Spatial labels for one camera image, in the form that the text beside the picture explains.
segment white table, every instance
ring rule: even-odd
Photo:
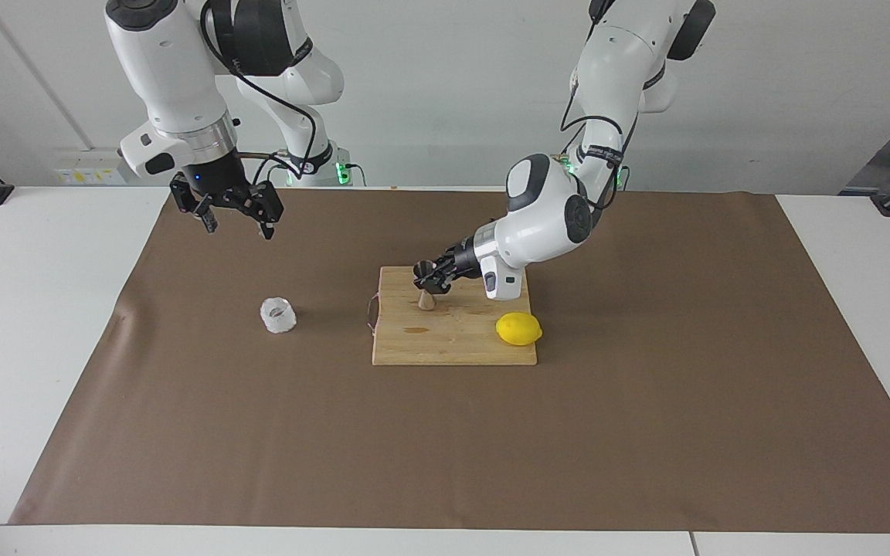
[[[0,207],[0,524],[108,323],[163,188],[25,188]],[[890,394],[890,219],[866,199],[780,197]],[[890,556],[890,535],[0,527],[0,553]]]

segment wooden cutting board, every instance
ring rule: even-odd
[[[524,277],[520,298],[489,300],[481,280],[457,280],[448,295],[437,296],[434,310],[417,307],[420,292],[413,271],[404,266],[380,269],[380,314],[375,324],[373,364],[383,365],[536,365],[534,345],[516,347],[497,335],[499,317],[531,312]]]

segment green led light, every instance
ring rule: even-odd
[[[335,162],[335,171],[338,172],[338,183],[341,185],[345,185],[352,180],[352,176],[349,174],[349,170],[345,167],[345,164]]]
[[[568,155],[559,156],[559,162],[562,162],[562,166],[565,166],[566,172],[570,174],[576,173],[576,168],[575,166],[572,166],[572,161],[569,160]]]

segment white wall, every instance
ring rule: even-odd
[[[640,122],[631,187],[836,193],[890,138],[890,2],[714,0],[674,108]],[[56,149],[112,149],[144,119],[117,65],[104,0],[0,0],[0,168],[47,183]],[[342,66],[329,133],[372,184],[499,184],[557,151],[587,0],[301,0]],[[276,148],[223,78],[240,147]]]

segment black clamp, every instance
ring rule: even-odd
[[[325,166],[328,161],[331,161],[332,155],[335,154],[335,149],[331,145],[331,141],[328,142],[328,147],[321,152],[321,154],[317,156],[311,156],[311,158],[300,158],[300,156],[294,156],[290,154],[287,158],[290,159],[290,165],[293,165],[294,168],[297,169],[297,172],[301,172],[301,168],[304,168],[304,175],[317,174],[318,169],[321,169],[321,166]]]
[[[277,190],[268,181],[258,186],[230,187],[219,193],[208,193],[199,201],[184,173],[177,172],[170,180],[170,193],[177,209],[200,219],[208,233],[215,233],[219,228],[219,220],[212,212],[212,207],[231,208],[255,219],[265,239],[272,239],[273,225],[280,221],[284,213],[284,205],[277,196]]]
[[[606,161],[606,165],[608,168],[620,168],[620,165],[624,161],[624,154],[622,151],[618,151],[616,148],[611,147],[600,147],[598,144],[590,145],[589,150],[586,151],[587,156],[596,156],[596,158],[601,158]]]
[[[483,271],[474,251],[473,236],[466,237],[434,261],[414,265],[414,286],[432,295],[444,295],[456,278],[481,278]]]

